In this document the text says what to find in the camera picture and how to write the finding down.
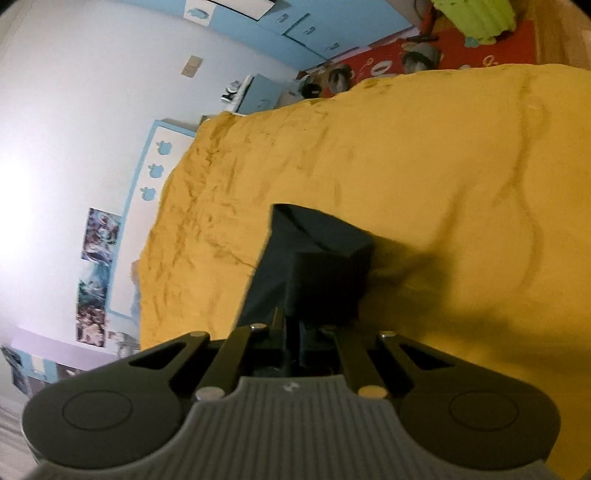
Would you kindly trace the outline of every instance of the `light blue wall trim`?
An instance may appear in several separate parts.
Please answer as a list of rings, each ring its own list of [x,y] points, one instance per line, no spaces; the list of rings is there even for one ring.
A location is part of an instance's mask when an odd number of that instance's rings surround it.
[[[182,17],[184,15],[185,0],[122,0],[129,4],[159,10],[169,15]]]
[[[111,310],[111,285],[113,283],[113,275],[115,273],[115,269],[117,268],[117,257],[119,256],[119,245],[121,244],[121,239],[123,238],[123,234],[125,233],[125,221],[127,220],[127,214],[129,213],[129,207],[131,206],[131,199],[134,196],[135,187],[138,183],[139,174],[144,166],[144,161],[145,161],[146,155],[148,154],[148,149],[150,148],[150,145],[152,144],[152,139],[154,138],[154,134],[156,133],[156,129],[158,127],[163,127],[168,130],[172,130],[173,132],[178,132],[178,133],[181,133],[183,135],[187,135],[188,137],[192,137],[192,138],[194,138],[195,134],[196,134],[195,132],[187,130],[186,128],[177,127],[176,125],[168,124],[166,122],[163,122],[162,120],[156,120],[153,123],[152,128],[150,129],[150,133],[148,134],[148,139],[146,140],[146,143],[144,144],[144,149],[142,150],[142,154],[139,158],[139,162],[135,168],[134,179],[131,181],[131,186],[129,187],[129,193],[127,194],[127,200],[125,201],[125,207],[123,209],[123,215],[121,215],[121,225],[119,227],[119,236],[117,238],[117,245],[115,247],[115,255],[113,256],[113,263],[111,264],[111,271],[109,274],[109,288],[107,289],[107,299],[106,299],[106,303],[105,303],[105,305],[106,305],[105,310],[108,313],[110,313],[112,315],[117,315],[118,317],[121,317],[121,318],[129,319],[129,320],[133,320],[134,318],[129,315],[124,315],[124,314],[117,312],[115,310]]]

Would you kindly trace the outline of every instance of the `bed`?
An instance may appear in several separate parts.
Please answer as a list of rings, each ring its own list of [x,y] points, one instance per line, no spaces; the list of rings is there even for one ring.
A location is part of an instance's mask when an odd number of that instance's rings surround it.
[[[559,407],[550,466],[591,466],[591,72],[504,65],[366,80],[201,126],[141,255],[143,348],[224,338],[274,203],[376,250],[358,328],[528,381]]]

